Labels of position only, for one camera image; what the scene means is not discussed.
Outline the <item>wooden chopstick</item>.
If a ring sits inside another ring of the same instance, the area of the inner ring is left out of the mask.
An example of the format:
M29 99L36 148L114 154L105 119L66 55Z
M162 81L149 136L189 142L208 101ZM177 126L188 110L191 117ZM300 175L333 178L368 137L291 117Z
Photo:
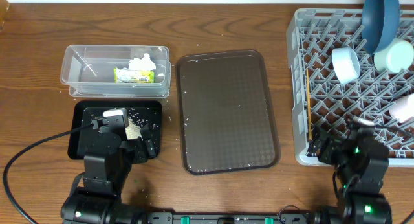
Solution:
M309 142L312 142L312 120L311 120L311 96L310 96L310 81L309 81L309 70L306 69L306 92L307 92L307 119L308 119L308 135Z

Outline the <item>pink cup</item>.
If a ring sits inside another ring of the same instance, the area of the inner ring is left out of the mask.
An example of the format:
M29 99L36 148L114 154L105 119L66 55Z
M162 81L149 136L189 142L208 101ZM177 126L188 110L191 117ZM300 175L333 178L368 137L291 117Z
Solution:
M389 109L389 114L399 123L406 122L413 118L413 94L404 96L395 101L395 104Z

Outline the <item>yellow snack wrapper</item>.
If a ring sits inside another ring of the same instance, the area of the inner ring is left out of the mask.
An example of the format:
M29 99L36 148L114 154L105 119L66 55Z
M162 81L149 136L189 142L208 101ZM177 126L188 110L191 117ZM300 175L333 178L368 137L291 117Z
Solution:
M114 81L116 83L145 83L152 84L155 82L155 73L153 71L140 71L140 70L128 70L119 69L115 67Z

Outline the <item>white tissue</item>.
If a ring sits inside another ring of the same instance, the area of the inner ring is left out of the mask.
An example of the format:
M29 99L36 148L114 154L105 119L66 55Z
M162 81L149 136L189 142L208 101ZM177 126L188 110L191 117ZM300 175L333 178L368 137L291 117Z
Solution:
M156 69L156 65L151 60L151 56L148 53L144 53L142 58L130 60L128 69L133 71L153 71Z

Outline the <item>light blue rice bowl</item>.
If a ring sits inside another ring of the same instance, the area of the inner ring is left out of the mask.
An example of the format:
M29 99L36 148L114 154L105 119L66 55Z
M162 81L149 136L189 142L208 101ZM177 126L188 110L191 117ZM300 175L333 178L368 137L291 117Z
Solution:
M346 85L360 76L360 64L355 51L350 47L332 50L332 64L337 79Z

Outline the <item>mint green bowl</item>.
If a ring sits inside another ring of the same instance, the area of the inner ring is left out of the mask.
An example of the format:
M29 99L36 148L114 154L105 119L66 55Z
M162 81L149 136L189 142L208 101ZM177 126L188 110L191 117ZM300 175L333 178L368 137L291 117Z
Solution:
M374 53L375 69L397 74L408 69L413 63L413 45L406 40L395 38L384 50Z

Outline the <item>dark blue plate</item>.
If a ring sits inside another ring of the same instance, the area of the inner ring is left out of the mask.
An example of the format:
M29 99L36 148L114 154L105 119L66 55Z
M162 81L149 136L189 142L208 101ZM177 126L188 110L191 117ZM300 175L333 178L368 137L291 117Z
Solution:
M365 0L362 38L368 54L384 50L395 38L400 19L399 0Z

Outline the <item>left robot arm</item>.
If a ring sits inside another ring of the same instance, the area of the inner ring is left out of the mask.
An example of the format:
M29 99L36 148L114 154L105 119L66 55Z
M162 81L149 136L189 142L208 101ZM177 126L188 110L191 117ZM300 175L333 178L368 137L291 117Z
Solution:
M129 140L123 115L100 117L91 122L98 135L84 156L85 171L73 181L61 208L63 223L147 223L146 211L122 203L121 193L133 164L157 156L150 123L138 139Z

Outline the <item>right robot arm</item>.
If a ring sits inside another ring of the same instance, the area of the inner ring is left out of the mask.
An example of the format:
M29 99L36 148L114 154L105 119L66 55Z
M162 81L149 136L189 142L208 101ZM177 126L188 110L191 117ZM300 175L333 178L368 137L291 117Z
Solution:
M309 223L392 223L391 206L380 193L389 150L375 139L374 130L374 126L351 124L343 139L313 128L308 152L334 167L337 205L321 207L310 216Z

